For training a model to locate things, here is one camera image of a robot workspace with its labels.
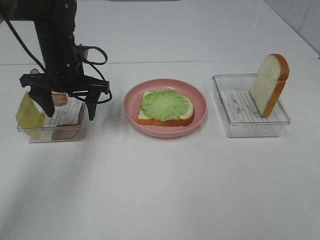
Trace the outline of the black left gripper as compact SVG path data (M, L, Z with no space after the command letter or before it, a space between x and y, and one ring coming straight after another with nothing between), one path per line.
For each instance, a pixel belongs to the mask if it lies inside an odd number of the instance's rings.
M56 23L51 19L34 22L37 39L44 60L42 73L24 74L22 87L29 86L29 97L51 118L55 112L52 92L67 93L78 100L86 100L88 117L93 121L102 93L110 94L110 83L102 76L85 75L83 64L93 69L98 63L86 59L91 46L75 43L73 22Z

